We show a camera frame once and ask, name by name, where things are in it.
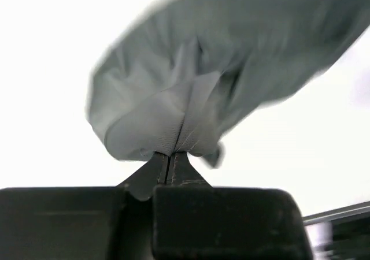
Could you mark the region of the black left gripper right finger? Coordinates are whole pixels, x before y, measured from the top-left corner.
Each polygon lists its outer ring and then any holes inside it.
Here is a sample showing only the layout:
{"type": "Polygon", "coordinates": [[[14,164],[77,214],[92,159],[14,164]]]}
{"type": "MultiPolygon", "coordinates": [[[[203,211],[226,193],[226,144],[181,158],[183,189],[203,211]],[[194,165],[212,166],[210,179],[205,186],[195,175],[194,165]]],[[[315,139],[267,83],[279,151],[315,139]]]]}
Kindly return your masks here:
{"type": "Polygon", "coordinates": [[[312,259],[301,212],[286,191],[211,187],[185,153],[153,193],[155,259],[312,259]]]}

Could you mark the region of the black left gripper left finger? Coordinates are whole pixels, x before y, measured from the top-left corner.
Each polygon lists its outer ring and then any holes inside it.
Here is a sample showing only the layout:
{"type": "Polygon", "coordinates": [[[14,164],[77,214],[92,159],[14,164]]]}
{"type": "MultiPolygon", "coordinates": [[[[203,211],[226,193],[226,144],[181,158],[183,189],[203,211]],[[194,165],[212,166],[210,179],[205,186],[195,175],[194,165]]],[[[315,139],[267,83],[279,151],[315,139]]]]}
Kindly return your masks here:
{"type": "Polygon", "coordinates": [[[154,155],[115,187],[1,191],[2,259],[151,259],[151,195],[167,158],[154,155]]]}

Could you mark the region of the dark grey t-shirt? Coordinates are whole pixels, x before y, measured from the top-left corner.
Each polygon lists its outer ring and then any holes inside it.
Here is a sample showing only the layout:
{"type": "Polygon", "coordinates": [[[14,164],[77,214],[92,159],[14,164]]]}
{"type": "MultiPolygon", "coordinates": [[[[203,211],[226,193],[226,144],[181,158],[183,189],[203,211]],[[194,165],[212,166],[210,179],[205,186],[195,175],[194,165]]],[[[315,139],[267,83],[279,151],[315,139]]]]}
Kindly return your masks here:
{"type": "Polygon", "coordinates": [[[369,0],[172,0],[136,23],[91,76],[87,119],[108,153],[190,153],[333,65],[369,26],[369,0]]]}

